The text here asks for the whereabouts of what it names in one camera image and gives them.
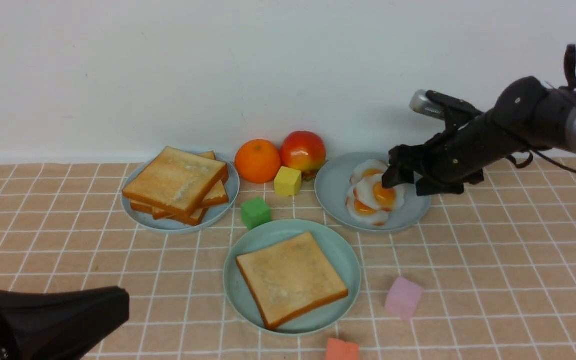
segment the egg white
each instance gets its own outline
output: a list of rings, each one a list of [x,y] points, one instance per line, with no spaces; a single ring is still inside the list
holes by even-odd
[[[382,183],[382,174],[377,173],[372,176],[364,177],[361,181],[357,182],[354,186],[356,191],[356,198],[359,202],[374,210],[382,210],[384,212],[392,212],[401,209],[405,203],[406,187],[404,184],[395,186],[395,200],[392,204],[383,206],[375,198],[373,187],[375,184]]]
[[[361,164],[357,165],[352,171],[352,176],[350,176],[350,184],[355,185],[364,178],[364,173],[368,170],[375,169],[380,173],[385,173],[388,170],[388,164],[379,160],[366,160]]]
[[[372,226],[382,226],[388,221],[388,212],[377,210],[374,214],[362,215],[355,210],[355,187],[351,186],[348,192],[345,194],[345,209],[348,211],[350,216],[362,224],[368,224]]]

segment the orange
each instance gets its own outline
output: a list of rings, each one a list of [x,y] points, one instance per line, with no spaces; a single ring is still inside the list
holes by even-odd
[[[235,168],[247,182],[264,184],[272,182],[282,167],[282,158],[276,146],[264,139],[245,143],[235,155]]]

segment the egg yolk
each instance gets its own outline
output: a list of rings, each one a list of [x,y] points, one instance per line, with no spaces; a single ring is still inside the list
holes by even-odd
[[[372,186],[372,193],[374,194],[375,200],[379,205],[383,205],[384,207],[390,207],[395,203],[397,199],[397,193],[395,189],[384,189],[382,184],[379,182],[375,183]]]
[[[378,168],[370,168],[370,169],[363,172],[362,178],[368,178],[369,176],[382,174],[382,173],[384,173],[384,172],[379,170]]]
[[[372,215],[372,214],[375,214],[377,212],[377,210],[374,210],[374,209],[371,209],[370,207],[367,207],[366,205],[364,205],[361,201],[359,201],[357,199],[354,200],[354,210],[359,215]]]

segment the fried egg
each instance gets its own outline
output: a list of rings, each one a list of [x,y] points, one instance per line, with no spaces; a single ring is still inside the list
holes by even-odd
[[[366,160],[354,168],[350,177],[350,184],[355,185],[367,176],[383,174],[386,170],[388,170],[386,162],[372,159]]]
[[[359,202],[374,210],[392,212],[404,205],[406,189],[404,185],[397,185],[391,189],[382,187],[382,175],[376,173],[362,178],[354,186],[354,196]]]
[[[345,195],[345,209],[353,219],[362,224],[383,226],[388,221],[388,212],[371,209],[357,200],[354,186],[351,186]]]

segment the yellow cube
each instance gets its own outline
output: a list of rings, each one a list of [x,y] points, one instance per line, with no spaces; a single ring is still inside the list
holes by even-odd
[[[274,178],[274,192],[279,196],[295,196],[302,188],[302,172],[282,166]]]

